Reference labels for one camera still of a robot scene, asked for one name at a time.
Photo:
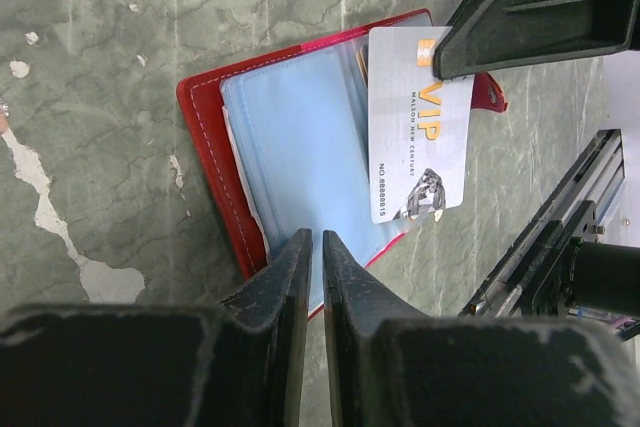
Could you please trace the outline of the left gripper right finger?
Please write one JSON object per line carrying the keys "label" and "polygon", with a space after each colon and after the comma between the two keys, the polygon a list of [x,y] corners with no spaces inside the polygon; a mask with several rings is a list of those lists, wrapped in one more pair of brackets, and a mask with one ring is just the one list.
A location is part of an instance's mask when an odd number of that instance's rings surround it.
{"label": "left gripper right finger", "polygon": [[434,318],[323,235],[336,426],[635,426],[639,378],[603,326],[555,318]]}

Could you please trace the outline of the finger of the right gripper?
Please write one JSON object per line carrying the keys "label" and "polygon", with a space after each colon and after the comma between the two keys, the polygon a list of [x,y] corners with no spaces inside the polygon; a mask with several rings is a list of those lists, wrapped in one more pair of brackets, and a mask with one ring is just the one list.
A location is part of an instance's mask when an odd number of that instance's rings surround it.
{"label": "finger of the right gripper", "polygon": [[639,47],[639,0],[463,0],[448,23],[442,80]]}

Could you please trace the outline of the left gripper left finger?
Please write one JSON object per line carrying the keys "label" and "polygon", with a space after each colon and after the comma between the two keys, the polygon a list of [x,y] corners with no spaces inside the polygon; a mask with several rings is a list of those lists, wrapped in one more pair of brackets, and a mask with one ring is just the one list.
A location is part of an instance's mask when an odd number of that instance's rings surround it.
{"label": "left gripper left finger", "polygon": [[1,317],[5,426],[295,426],[312,234],[208,307],[31,304]]}

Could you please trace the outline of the white magnetic stripe card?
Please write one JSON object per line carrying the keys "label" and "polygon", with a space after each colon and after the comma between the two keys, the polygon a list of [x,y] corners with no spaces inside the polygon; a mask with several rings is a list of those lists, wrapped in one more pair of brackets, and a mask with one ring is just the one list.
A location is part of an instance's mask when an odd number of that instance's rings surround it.
{"label": "white magnetic stripe card", "polygon": [[434,73],[446,27],[392,26],[368,42],[368,158],[375,223],[459,206],[474,79]]}

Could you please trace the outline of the red leather card holder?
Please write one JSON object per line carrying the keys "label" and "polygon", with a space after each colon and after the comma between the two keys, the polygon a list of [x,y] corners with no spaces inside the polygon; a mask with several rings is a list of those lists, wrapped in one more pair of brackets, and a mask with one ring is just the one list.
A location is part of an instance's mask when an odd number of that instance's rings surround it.
{"label": "red leather card holder", "polygon": [[[324,304],[325,231],[369,266],[443,211],[381,224],[371,216],[368,42],[372,29],[392,26],[443,27],[420,9],[197,74],[176,88],[243,275],[256,275],[296,231],[312,232],[310,314]],[[506,110],[490,74],[470,77],[471,113]]]}

